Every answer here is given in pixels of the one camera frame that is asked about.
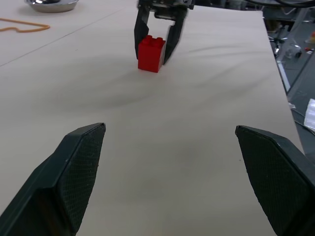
table surface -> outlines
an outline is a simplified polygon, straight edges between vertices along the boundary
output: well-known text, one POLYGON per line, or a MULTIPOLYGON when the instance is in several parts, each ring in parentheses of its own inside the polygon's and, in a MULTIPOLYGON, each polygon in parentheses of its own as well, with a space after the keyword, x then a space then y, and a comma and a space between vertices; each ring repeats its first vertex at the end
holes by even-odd
MULTIPOLYGON (((2 17, 51 29, 1 33, 0 211, 66 133, 105 122, 78 236, 275 235, 234 134, 252 126, 301 149, 261 12, 196 7, 155 74, 137 69, 135 1, 61 14, 4 4, 2 17)), ((169 24, 150 18, 150 33, 169 24)))

lego brick stud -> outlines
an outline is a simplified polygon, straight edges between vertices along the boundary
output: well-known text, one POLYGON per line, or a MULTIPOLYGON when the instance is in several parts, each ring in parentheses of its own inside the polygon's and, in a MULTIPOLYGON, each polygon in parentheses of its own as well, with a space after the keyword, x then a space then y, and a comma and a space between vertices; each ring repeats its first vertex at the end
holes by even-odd
POLYGON ((163 65, 165 40, 147 35, 138 47, 138 68, 158 73, 163 65))

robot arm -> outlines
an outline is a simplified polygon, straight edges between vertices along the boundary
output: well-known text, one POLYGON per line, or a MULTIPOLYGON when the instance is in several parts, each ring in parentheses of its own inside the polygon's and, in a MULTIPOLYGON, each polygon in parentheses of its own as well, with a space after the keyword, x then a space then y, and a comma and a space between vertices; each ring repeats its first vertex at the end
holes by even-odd
POLYGON ((188 9, 193 9, 195 0, 139 0, 138 16, 134 27, 135 50, 138 58, 138 45, 148 35, 147 26, 150 11, 158 19, 174 21, 175 24, 169 28, 166 40, 164 64, 172 55, 179 42, 184 20, 188 9))

